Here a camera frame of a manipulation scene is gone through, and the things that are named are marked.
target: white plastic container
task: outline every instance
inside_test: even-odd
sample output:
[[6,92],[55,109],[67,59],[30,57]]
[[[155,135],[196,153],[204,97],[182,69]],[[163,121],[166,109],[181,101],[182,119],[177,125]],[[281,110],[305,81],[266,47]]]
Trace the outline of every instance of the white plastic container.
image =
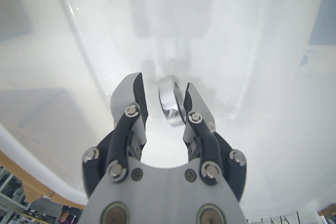
[[64,198],[87,202],[82,154],[113,129],[111,93],[140,71],[144,163],[187,162],[183,127],[169,126],[157,93],[174,74],[246,155],[246,218],[302,210],[316,221],[335,200],[334,0],[1,3],[0,149]]

